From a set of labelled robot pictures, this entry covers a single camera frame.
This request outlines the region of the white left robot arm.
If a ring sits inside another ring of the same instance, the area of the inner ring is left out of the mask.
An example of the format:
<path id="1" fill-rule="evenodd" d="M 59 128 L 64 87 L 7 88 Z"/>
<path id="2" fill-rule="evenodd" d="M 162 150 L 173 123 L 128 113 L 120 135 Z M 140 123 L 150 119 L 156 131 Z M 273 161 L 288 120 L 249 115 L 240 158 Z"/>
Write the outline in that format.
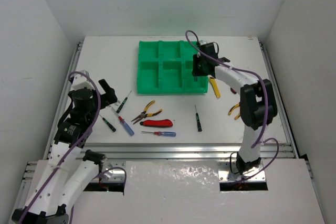
<path id="1" fill-rule="evenodd" d="M 99 80 L 99 84 L 103 94 L 89 78 L 73 81 L 73 90 L 68 93 L 70 105 L 58 121 L 48 163 L 24 207 L 14 210 L 14 223 L 72 222 L 75 202 L 100 174 L 106 157 L 88 150 L 75 173 L 71 177 L 68 174 L 92 133 L 100 110 L 118 100 L 105 79 Z"/>

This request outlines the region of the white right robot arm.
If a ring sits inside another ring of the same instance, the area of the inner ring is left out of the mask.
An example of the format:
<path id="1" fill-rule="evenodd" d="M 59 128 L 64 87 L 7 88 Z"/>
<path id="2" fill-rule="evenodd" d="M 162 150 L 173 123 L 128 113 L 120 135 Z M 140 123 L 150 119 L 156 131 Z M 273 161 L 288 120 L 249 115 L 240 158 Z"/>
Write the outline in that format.
<path id="1" fill-rule="evenodd" d="M 192 75 L 211 76 L 232 88 L 239 96 L 240 117 L 244 123 L 242 145 L 236 156 L 237 172 L 260 164 L 260 146 L 266 126 L 277 116 L 278 109 L 272 83 L 250 70 L 232 66 L 227 58 L 219 58 L 215 42 L 196 42 Z"/>

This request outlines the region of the blue red handle screwdriver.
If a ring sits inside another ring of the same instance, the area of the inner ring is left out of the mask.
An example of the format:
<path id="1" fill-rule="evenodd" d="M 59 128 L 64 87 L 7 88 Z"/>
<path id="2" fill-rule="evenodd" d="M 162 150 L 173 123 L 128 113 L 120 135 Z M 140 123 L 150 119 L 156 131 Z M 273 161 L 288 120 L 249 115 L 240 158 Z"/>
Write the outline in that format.
<path id="1" fill-rule="evenodd" d="M 134 131 L 131 129 L 131 127 L 128 125 L 128 123 L 124 120 L 124 118 L 122 118 L 114 108 L 111 108 L 111 110 L 113 111 L 113 113 L 116 115 L 116 117 L 118 118 L 119 122 L 121 123 L 121 125 L 123 126 L 123 128 L 125 129 L 125 131 L 130 135 L 133 136 L 134 135 Z"/>

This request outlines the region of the small blue red screwdriver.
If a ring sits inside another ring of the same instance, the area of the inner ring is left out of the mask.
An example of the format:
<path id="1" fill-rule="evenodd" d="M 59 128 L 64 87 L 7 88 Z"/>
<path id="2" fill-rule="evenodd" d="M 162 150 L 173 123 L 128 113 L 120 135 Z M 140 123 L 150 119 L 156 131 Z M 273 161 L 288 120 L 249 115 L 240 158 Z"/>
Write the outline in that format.
<path id="1" fill-rule="evenodd" d="M 157 136 L 176 137 L 176 133 L 175 132 L 163 132 L 163 131 L 149 132 L 149 131 L 142 131 L 141 133 L 142 134 L 157 135 Z"/>

